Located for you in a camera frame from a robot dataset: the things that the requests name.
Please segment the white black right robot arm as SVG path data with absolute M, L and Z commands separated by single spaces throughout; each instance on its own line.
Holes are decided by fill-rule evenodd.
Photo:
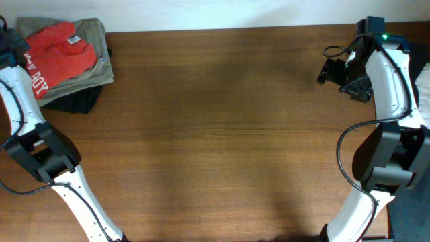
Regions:
M 368 16 L 355 25 L 355 38 L 341 54 L 323 55 L 318 83 L 330 81 L 354 100 L 373 101 L 375 120 L 347 128 L 336 146 L 337 165 L 351 184 L 341 211 L 320 232 L 320 241 L 362 241 L 378 213 L 396 195 L 415 187 L 429 167 L 429 127 L 409 75 L 405 36 L 386 32 L 384 18 Z M 356 128 L 374 125 L 353 156 L 352 176 L 341 162 L 343 139 Z

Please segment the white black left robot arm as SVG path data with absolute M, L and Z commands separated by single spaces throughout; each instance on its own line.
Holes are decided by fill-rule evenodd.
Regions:
M 126 241 L 89 187 L 77 147 L 40 111 L 33 90 L 45 84 L 26 66 L 28 41 L 8 28 L 4 18 L 1 21 L 1 99 L 11 124 L 2 148 L 45 189 L 52 188 L 62 197 L 88 240 Z

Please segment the orange printed t-shirt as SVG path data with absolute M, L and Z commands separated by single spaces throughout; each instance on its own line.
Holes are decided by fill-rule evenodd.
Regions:
M 30 46 L 24 54 L 26 69 L 36 99 L 43 99 L 53 87 L 79 76 L 96 64 L 94 47 L 75 33 L 73 23 L 60 22 L 26 38 Z

